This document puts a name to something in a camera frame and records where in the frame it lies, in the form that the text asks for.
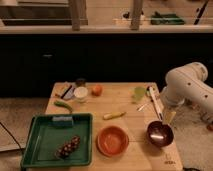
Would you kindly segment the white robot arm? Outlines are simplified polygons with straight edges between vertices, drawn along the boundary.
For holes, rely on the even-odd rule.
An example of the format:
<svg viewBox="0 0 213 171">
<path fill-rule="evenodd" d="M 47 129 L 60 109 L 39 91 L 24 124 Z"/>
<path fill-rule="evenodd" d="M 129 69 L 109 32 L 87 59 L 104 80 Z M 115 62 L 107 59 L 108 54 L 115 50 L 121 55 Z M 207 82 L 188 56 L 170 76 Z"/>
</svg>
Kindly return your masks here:
<svg viewBox="0 0 213 171">
<path fill-rule="evenodd" d="M 200 62 L 171 69 L 165 75 L 161 101 L 166 107 L 179 107 L 190 100 L 203 110 L 202 120 L 213 124 L 213 87 L 205 84 L 207 77 L 208 70 Z"/>
</svg>

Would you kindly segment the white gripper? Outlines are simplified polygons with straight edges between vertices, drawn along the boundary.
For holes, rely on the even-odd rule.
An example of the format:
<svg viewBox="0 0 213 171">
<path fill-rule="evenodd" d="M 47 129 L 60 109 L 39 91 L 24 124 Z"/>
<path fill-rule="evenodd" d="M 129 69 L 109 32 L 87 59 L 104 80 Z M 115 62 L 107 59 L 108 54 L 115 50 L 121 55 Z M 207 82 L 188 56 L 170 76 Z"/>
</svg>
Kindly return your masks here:
<svg viewBox="0 0 213 171">
<path fill-rule="evenodd" d="M 184 103 L 184 97 L 176 93 L 169 87 L 164 87 L 160 93 L 160 99 L 165 106 L 181 106 Z M 164 117 L 164 124 L 168 125 L 175 117 L 176 112 L 171 111 Z"/>
</svg>

